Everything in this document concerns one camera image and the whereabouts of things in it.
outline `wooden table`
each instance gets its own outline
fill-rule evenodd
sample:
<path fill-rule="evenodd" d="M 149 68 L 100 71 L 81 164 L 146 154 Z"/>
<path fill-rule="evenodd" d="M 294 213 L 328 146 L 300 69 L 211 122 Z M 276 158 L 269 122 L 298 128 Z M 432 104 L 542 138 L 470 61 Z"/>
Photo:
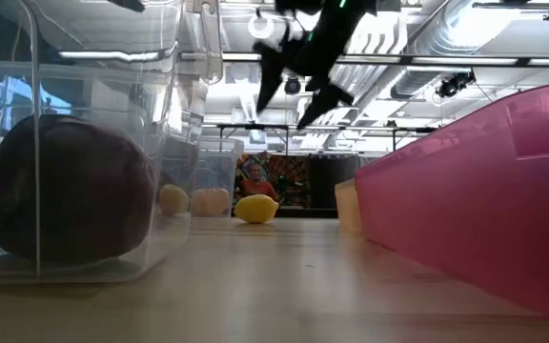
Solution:
<path fill-rule="evenodd" d="M 0 287 L 0 343 L 549 343 L 549 320 L 345 235 L 200 220 L 143 278 Z"/>

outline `person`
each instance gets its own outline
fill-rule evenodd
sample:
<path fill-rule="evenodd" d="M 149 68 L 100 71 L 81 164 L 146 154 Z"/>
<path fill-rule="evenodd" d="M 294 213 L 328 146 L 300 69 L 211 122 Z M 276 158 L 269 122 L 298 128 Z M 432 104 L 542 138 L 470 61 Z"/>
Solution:
<path fill-rule="evenodd" d="M 278 201 L 278 195 L 276 195 L 273 185 L 262 181 L 262 169 L 259 165 L 254 164 L 251 166 L 250 177 L 250 179 L 241 182 L 240 190 L 243 196 L 264 194 L 270 196 L 274 201 Z"/>

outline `ceiling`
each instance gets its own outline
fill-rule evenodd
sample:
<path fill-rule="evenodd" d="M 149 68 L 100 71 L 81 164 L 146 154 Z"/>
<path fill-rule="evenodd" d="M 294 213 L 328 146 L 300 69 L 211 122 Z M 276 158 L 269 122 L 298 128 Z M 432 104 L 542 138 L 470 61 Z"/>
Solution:
<path fill-rule="evenodd" d="M 185 46 L 198 44 L 200 37 L 192 38 L 187 34 L 190 25 L 179 28 L 175 19 L 180 15 L 180 4 L 192 1 L 181 0 L 142 0 L 148 6 L 144 13 L 135 13 L 107 3 L 103 0 L 30 0 L 39 3 L 40 31 L 44 39 L 58 50 L 116 50 L 125 53 L 139 53 L 150 50 L 168 49 L 181 39 Z M 387 0 L 393 4 L 397 0 Z M 425 28 L 441 24 L 435 15 L 444 0 L 398 0 L 401 11 L 381 11 L 378 17 L 367 15 L 357 28 L 350 42 L 348 52 L 353 53 L 412 53 L 415 42 L 423 39 Z M 486 2 L 486 0 L 450 0 L 453 2 Z M 549 4 L 549 0 L 533 0 L 533 3 Z M 255 9 L 261 8 L 265 17 L 272 20 L 272 32 L 264 33 L 270 24 L 266 19 L 254 18 Z M 275 43 L 284 31 L 283 18 L 273 11 L 272 1 L 228 0 L 220 1 L 220 38 L 222 50 L 227 53 L 251 53 L 251 47 L 258 35 Z M 489 15 L 492 12 L 480 10 L 482 16 L 467 14 L 459 20 L 456 34 L 469 41 L 484 40 L 479 35 L 491 31 L 492 36 L 484 44 L 472 50 L 472 54 L 481 56 L 549 56 L 549 21 L 544 21 L 544 10 L 514 10 L 505 12 L 510 19 L 496 27 Z M 17 19 L 20 13 L 16 0 L 0 0 L 0 13 L 10 20 Z M 298 21 L 310 28 L 315 17 L 298 15 Z M 300 30 L 293 23 L 295 31 Z M 228 63 L 224 61 L 224 77 L 210 85 L 205 107 L 203 130 L 207 136 L 219 136 L 218 129 L 210 128 L 213 123 L 247 122 L 254 115 L 254 101 L 258 91 L 259 67 L 256 63 Z M 143 68 L 141 64 L 109 63 L 108 69 Z M 519 68 L 475 68 L 478 82 L 461 92 L 453 99 L 443 103 L 434 96 L 434 86 L 438 79 L 447 77 L 442 72 L 413 95 L 410 101 L 390 101 L 387 91 L 382 91 L 389 81 L 395 67 L 385 66 L 336 66 L 331 77 L 339 86 L 356 96 L 357 109 L 342 108 L 324 115 L 317 125 L 381 127 L 387 120 L 396 120 L 400 127 L 435 127 L 448 124 L 460 117 L 489 104 L 491 101 L 516 91 L 524 91 L 549 84 L 549 69 Z M 301 115 L 304 104 L 310 94 L 286 95 L 279 90 L 270 107 L 257 117 L 261 123 L 294 124 Z M 289 147 L 291 150 L 314 151 L 391 151 L 391 134 L 388 132 L 353 131 L 332 133 L 320 131 L 291 132 Z M 243 130 L 230 135 L 243 140 L 247 150 L 277 150 L 281 148 L 281 139 L 274 132 L 267 132 L 264 143 L 255 143 L 264 136 L 254 136 Z M 397 145 L 403 146 L 416 139 L 407 135 Z"/>
<path fill-rule="evenodd" d="M 549 1 L 539 0 L 537 2 L 549 3 Z M 383 12 L 372 23 L 380 21 L 380 26 L 382 27 L 380 28 L 380 33 L 387 34 L 387 30 L 394 30 L 397 25 L 396 20 L 391 20 L 391 17 L 404 20 L 407 24 L 407 35 L 410 37 L 410 41 L 412 41 L 415 30 L 428 20 L 430 15 L 442 5 L 443 1 L 423 0 L 420 3 L 422 5 L 421 10 L 402 9 L 403 14 L 398 12 Z M 255 41 L 255 38 L 249 33 L 248 28 L 250 20 L 254 17 L 256 4 L 251 4 L 251 0 L 245 2 L 243 0 L 235 0 L 233 3 L 221 2 L 220 5 L 222 47 L 224 51 L 250 53 L 251 45 Z M 268 13 L 267 5 L 263 5 L 261 8 L 266 8 L 266 11 L 262 10 L 262 13 Z M 496 35 L 476 50 L 474 54 L 483 56 L 549 56 L 549 21 L 543 20 L 543 16 L 546 13 L 545 10 L 516 10 L 513 15 L 514 19 L 505 25 L 500 32 L 496 32 Z M 298 20 L 302 22 L 302 20 L 307 20 L 307 18 L 298 17 Z M 476 21 L 474 27 L 466 28 L 466 35 L 474 34 L 474 30 L 485 30 L 484 26 L 489 25 L 486 21 L 474 21 Z M 266 26 L 260 20 L 256 20 L 254 23 L 254 27 L 258 31 L 266 29 Z M 284 24 L 282 19 L 275 18 L 273 32 L 267 36 L 266 40 L 276 42 L 283 31 Z M 354 37 L 362 33 L 366 32 L 362 32 L 361 28 L 358 28 Z M 254 73 L 258 74 L 258 66 L 256 64 L 235 68 L 237 70 L 250 70 L 244 72 L 248 72 L 251 75 Z M 370 74 L 376 69 L 377 67 L 375 66 L 336 67 L 332 70 L 331 77 L 338 85 L 344 84 L 347 90 L 355 94 L 357 104 L 359 102 L 358 98 L 361 98 L 361 94 L 365 94 L 366 90 L 373 85 L 383 82 L 378 77 L 382 74 L 382 71 L 376 71 L 370 78 L 361 78 L 362 75 Z M 234 72 L 231 68 L 225 68 L 224 70 L 226 73 Z M 393 103 L 391 101 L 376 101 L 378 104 L 375 106 L 375 102 L 373 101 L 371 107 L 360 109 L 361 111 L 365 111 L 363 119 L 357 119 L 357 111 L 354 110 L 335 110 L 324 115 L 316 124 L 380 127 L 387 120 L 393 119 L 396 120 L 398 126 L 404 127 L 437 126 L 457 120 L 503 96 L 549 84 L 549 69 L 475 68 L 475 74 L 478 82 L 474 86 L 470 86 L 457 97 L 448 99 L 443 103 L 440 103 L 438 98 L 434 96 L 435 88 L 427 86 L 412 101 L 404 103 L 401 106 L 400 104 L 391 104 Z M 352 75 L 354 79 L 349 80 L 349 75 Z M 257 95 L 259 87 L 258 79 L 249 77 L 248 80 L 241 81 L 240 83 L 235 83 L 234 79 L 228 76 L 218 84 L 210 86 L 206 108 L 207 114 L 205 116 L 207 122 L 227 123 L 231 121 L 247 121 L 249 114 L 247 113 L 247 105 L 245 103 L 251 102 L 251 98 Z M 290 123 L 293 117 L 286 113 L 290 111 L 297 113 L 298 101 L 302 98 L 310 98 L 310 94 L 302 92 L 296 96 L 286 95 L 281 87 L 270 104 L 269 109 L 271 110 L 265 111 L 263 116 L 257 117 L 257 120 L 260 123 L 284 123 L 287 120 L 287 124 L 293 124 L 293 122 Z M 219 130 L 206 129 L 203 133 L 207 135 L 219 135 Z M 281 143 L 279 137 L 273 133 L 267 133 L 266 144 L 253 144 L 251 142 L 252 139 L 249 138 L 249 134 L 246 131 L 236 131 L 231 137 L 242 139 L 245 142 L 246 149 L 249 148 L 251 150 L 278 149 Z M 390 151 L 393 148 L 392 139 L 388 132 L 374 132 L 359 138 L 357 140 L 356 134 L 351 134 L 350 137 L 341 137 L 341 134 L 295 132 L 293 133 L 293 139 L 290 140 L 290 149 L 314 151 L 315 149 L 328 150 L 329 148 L 335 148 L 337 151 L 345 151 L 346 149 L 349 151 Z M 408 144 L 414 139 L 416 138 L 408 135 L 397 146 Z M 334 143 L 335 140 L 342 142 L 342 144 Z"/>

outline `yellow lemon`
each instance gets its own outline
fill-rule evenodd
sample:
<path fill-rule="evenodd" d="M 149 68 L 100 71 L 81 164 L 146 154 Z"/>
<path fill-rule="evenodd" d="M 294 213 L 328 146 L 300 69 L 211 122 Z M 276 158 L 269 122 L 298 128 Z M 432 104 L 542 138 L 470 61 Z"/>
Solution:
<path fill-rule="evenodd" d="M 244 197 L 234 208 L 236 216 L 251 224 L 262 224 L 275 217 L 278 203 L 270 196 L 257 194 Z"/>
<path fill-rule="evenodd" d="M 185 212 L 188 209 L 190 197 L 179 187 L 165 185 L 160 190 L 159 203 L 162 214 L 174 215 Z"/>

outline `clear plastic bin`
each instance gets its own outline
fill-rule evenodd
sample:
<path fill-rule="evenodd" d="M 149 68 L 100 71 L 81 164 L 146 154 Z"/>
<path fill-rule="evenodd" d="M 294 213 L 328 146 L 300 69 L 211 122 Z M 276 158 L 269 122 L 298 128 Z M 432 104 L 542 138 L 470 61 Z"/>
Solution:
<path fill-rule="evenodd" d="M 243 142 L 203 137 L 199 147 L 192 217 L 230 219 L 236 161 L 243 153 Z"/>
<path fill-rule="evenodd" d="M 160 193 L 221 77 L 204 3 L 0 1 L 0 283 L 131 280 L 183 243 Z"/>

